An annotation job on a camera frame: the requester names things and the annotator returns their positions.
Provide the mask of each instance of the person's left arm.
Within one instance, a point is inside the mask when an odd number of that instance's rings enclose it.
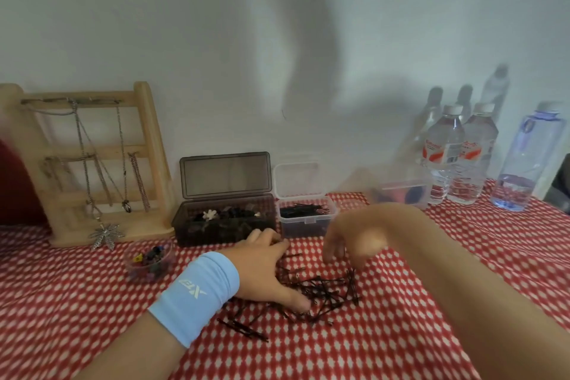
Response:
[[[278,239],[271,229],[253,230],[231,248],[199,256],[75,380],[166,379],[210,318],[233,296],[309,310],[306,297],[275,278],[275,264],[289,247],[288,240],[271,245]]]

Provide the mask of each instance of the red and white label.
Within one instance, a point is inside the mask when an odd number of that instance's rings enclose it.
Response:
[[[464,142],[461,146],[460,157],[468,161],[478,161],[486,155],[490,155],[493,152],[493,146],[495,145],[495,140],[489,140],[484,142]]]
[[[461,146],[461,143],[436,145],[430,140],[426,140],[422,156],[436,164],[453,164],[460,157]]]

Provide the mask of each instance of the table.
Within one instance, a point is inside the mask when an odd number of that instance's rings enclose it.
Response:
[[[492,182],[472,206],[445,200],[425,213],[516,290],[570,330],[570,218],[539,200],[515,213],[488,201]],[[334,201],[359,194],[331,194]],[[53,249],[45,227],[1,231],[0,379],[67,379],[123,332],[178,275],[210,247],[179,249],[160,283],[126,281],[122,254],[89,247]],[[294,240],[287,259],[305,276],[342,275],[323,265],[322,238]],[[204,328],[171,378],[472,379],[479,378],[436,303],[405,261],[384,250],[356,274],[360,306],[343,306],[325,324],[290,325],[276,313],[249,340],[216,321]]]

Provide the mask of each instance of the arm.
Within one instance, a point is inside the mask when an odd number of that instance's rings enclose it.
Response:
[[[275,278],[275,264],[289,247],[288,240],[271,245],[278,238],[271,229],[253,230],[247,240],[191,262],[149,311],[75,379],[167,378],[203,326],[234,295],[309,310],[306,297]]]
[[[362,267],[387,244],[438,302],[482,378],[570,378],[570,334],[414,207],[384,203],[339,215],[323,257],[346,245]]]

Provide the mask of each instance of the pile of bobby pins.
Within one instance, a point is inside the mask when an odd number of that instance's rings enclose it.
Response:
[[[302,254],[290,254],[283,256],[281,259],[298,257],[301,255]],[[241,303],[241,305],[239,306],[238,311],[235,314],[222,313],[223,316],[224,314],[227,315],[227,319],[224,320],[222,318],[218,318],[218,321],[248,338],[256,338],[258,340],[268,342],[269,338],[254,330],[253,326],[258,319],[270,310],[277,311],[283,318],[287,319],[290,324],[303,322],[315,324],[322,321],[327,325],[332,326],[333,322],[325,318],[327,314],[346,304],[359,304],[356,280],[354,279],[354,269],[347,270],[346,274],[340,278],[325,280],[317,275],[313,278],[300,280],[298,273],[303,272],[305,268],[287,269],[279,263],[280,262],[277,264],[276,271],[278,281],[287,287],[300,291],[310,299],[313,304],[313,308],[310,312],[295,313],[289,311],[283,305],[268,303],[251,321],[246,323],[241,322],[239,318],[242,317],[242,314],[249,303],[247,301],[239,300],[238,303]]]

